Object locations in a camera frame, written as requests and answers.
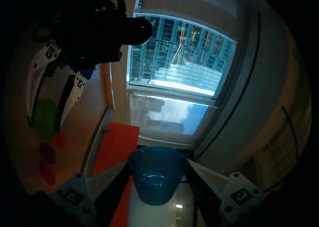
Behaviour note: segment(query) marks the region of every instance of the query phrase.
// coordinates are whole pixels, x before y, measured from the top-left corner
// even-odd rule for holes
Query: building
[[[175,88],[213,96],[236,43],[191,22],[154,15],[138,16],[153,25],[150,40],[133,46],[130,82],[150,86],[154,80]]]

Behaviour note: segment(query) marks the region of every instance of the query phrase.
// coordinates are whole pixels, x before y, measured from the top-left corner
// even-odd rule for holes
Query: blue plastic cup
[[[141,200],[148,205],[163,205],[173,196],[188,160],[176,149],[146,146],[132,152],[128,164]]]

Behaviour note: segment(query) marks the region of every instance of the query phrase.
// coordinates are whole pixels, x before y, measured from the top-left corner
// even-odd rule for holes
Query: green circle
[[[33,128],[42,142],[51,141],[56,135],[55,123],[58,113],[58,107],[53,100],[44,99],[37,102]]]

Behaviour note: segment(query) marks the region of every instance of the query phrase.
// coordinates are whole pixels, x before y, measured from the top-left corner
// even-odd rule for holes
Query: red board
[[[93,175],[123,162],[137,147],[138,135],[140,133],[139,127],[128,126],[115,122],[110,122],[108,127],[110,131],[104,134],[100,150],[95,161]],[[113,220],[110,225],[111,227],[128,226],[131,185],[132,178],[130,178],[124,190],[122,198],[113,216]]]

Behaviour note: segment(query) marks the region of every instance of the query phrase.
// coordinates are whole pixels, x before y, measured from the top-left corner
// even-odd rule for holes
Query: window
[[[186,20],[136,15],[153,25],[150,40],[131,51],[133,85],[176,90],[216,98],[224,67],[232,62],[232,40]]]
[[[139,144],[194,146],[216,110],[236,43],[180,18],[133,15],[153,31],[146,44],[128,49],[128,124],[140,127]]]

